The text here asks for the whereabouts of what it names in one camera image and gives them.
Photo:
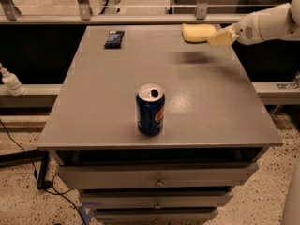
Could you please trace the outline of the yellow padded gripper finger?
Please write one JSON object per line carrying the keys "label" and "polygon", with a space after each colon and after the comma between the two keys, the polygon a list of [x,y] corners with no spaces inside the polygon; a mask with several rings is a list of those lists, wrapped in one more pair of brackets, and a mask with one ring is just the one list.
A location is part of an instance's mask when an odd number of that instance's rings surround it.
{"label": "yellow padded gripper finger", "polygon": [[207,39],[210,46],[231,46],[238,39],[239,35],[231,29],[218,30]]}

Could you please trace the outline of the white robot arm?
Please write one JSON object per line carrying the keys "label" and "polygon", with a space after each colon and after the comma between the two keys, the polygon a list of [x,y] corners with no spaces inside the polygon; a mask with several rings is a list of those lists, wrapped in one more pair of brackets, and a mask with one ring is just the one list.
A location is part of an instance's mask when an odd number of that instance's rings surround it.
{"label": "white robot arm", "polygon": [[253,45],[269,40],[300,40],[300,0],[250,13],[219,29],[207,39],[210,46]]}

